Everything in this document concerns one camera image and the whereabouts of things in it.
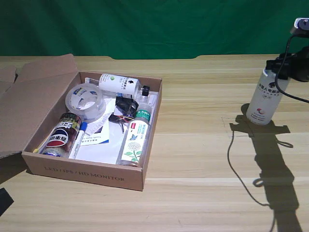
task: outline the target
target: blue marker cap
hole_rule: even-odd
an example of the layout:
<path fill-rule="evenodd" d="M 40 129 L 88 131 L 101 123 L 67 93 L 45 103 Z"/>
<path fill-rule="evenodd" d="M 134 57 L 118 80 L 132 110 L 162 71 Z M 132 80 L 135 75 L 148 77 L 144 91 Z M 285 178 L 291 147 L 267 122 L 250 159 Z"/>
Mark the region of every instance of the blue marker cap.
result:
<path fill-rule="evenodd" d="M 81 131 L 86 131 L 87 125 L 88 125 L 88 123 L 82 122 L 80 130 L 81 130 Z"/>

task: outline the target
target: black cable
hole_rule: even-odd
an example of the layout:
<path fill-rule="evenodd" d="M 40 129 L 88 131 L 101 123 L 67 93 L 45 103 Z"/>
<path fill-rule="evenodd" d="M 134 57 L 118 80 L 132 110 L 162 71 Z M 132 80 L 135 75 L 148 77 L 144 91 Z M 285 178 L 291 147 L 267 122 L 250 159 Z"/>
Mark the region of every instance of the black cable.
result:
<path fill-rule="evenodd" d="M 247 186 L 245 185 L 245 183 L 242 181 L 241 177 L 237 174 L 237 172 L 235 171 L 235 169 L 232 167 L 232 164 L 231 164 L 231 161 L 230 161 L 230 150 L 231 150 L 231 147 L 232 147 L 232 144 L 233 144 L 233 141 L 234 141 L 234 137 L 235 137 L 235 131 L 233 130 L 233 134 L 232 134 L 232 141 L 230 143 L 230 146 L 228 147 L 228 150 L 227 150 L 227 162 L 228 162 L 228 165 L 230 166 L 230 168 L 232 169 L 232 171 L 235 173 L 235 175 L 238 177 L 238 179 L 240 180 L 240 182 L 242 183 L 242 185 L 244 186 L 245 190 L 247 191 L 247 193 L 249 194 L 249 196 L 256 202 L 258 203 L 259 205 L 261 206 L 270 206 L 269 204 L 263 204 L 263 203 L 260 203 L 257 199 L 254 198 L 254 196 L 249 192 Z"/>
<path fill-rule="evenodd" d="M 285 60 L 286 60 L 286 57 L 287 57 L 287 54 L 288 54 L 288 51 L 289 51 L 290 42 L 291 42 L 291 40 L 292 40 L 293 37 L 295 37 L 295 36 L 294 36 L 294 35 L 291 35 L 291 37 L 289 38 L 288 42 L 286 43 L 284 58 L 283 58 L 283 61 L 282 61 L 282 63 L 281 63 L 281 66 L 280 66 L 280 68 L 279 68 L 279 70 L 278 70 L 278 72 L 277 72 L 277 74 L 276 74 L 276 77 L 275 77 L 275 85 L 276 85 L 276 88 L 279 90 L 279 92 L 282 93 L 283 95 L 288 96 L 288 97 L 293 98 L 293 99 L 296 99 L 296 100 L 299 100 L 299 101 L 302 101 L 302 102 L 309 103 L 309 101 L 306 100 L 306 99 L 299 98 L 299 97 L 296 97 L 296 96 L 293 96 L 293 95 L 291 95 L 291 94 L 288 94 L 288 93 L 284 92 L 284 91 L 280 88 L 280 86 L 278 85 L 278 77 L 279 77 L 279 74 L 280 74 L 280 71 L 281 71 L 282 67 L 284 66 L 284 62 L 285 62 Z"/>

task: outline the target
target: green label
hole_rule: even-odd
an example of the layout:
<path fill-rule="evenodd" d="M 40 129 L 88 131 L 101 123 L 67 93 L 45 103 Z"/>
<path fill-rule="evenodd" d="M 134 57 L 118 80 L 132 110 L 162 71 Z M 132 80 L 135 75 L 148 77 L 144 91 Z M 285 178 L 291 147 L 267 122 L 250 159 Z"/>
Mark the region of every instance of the green label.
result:
<path fill-rule="evenodd" d="M 147 119 L 147 121 L 150 120 L 150 113 L 146 110 L 138 110 L 136 113 L 136 117 L 143 117 Z"/>

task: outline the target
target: white plastic bottle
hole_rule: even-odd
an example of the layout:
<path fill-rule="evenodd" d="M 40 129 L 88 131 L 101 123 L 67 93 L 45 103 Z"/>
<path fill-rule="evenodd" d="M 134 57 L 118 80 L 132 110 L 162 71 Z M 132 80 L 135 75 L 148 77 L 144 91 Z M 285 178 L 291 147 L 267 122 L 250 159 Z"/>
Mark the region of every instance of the white plastic bottle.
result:
<path fill-rule="evenodd" d="M 136 99 L 148 86 L 142 86 L 138 79 L 104 73 L 98 87 L 104 95 Z"/>
<path fill-rule="evenodd" d="M 276 74 L 274 72 L 264 69 L 257 83 L 246 113 L 247 118 L 255 124 L 268 124 L 282 98 L 282 93 L 276 88 L 275 77 Z M 286 90 L 289 82 L 290 78 L 287 80 L 278 78 L 278 85 L 283 91 Z"/>
<path fill-rule="evenodd" d="M 150 131 L 152 108 L 147 103 L 140 103 L 136 117 L 126 130 L 116 164 L 141 167 Z"/>

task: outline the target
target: box flap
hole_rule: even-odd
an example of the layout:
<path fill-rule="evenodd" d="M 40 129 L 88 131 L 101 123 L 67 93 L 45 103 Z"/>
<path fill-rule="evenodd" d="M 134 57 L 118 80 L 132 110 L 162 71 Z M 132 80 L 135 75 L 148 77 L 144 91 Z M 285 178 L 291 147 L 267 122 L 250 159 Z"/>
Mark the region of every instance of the box flap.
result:
<path fill-rule="evenodd" d="M 72 54 L 48 58 L 25 64 L 16 82 L 59 76 L 77 71 Z"/>
<path fill-rule="evenodd" d="M 8 66 L 0 69 L 0 97 L 5 93 L 14 83 L 16 74 L 16 67 Z"/>
<path fill-rule="evenodd" d="M 57 110 L 54 117 L 60 117 L 65 112 L 64 98 L 68 90 L 79 83 L 78 72 L 16 82 L 0 98 L 0 154 L 7 156 L 23 151 L 44 120 L 50 118 L 47 116 L 53 112 L 59 98 L 63 99 L 62 112 Z"/>

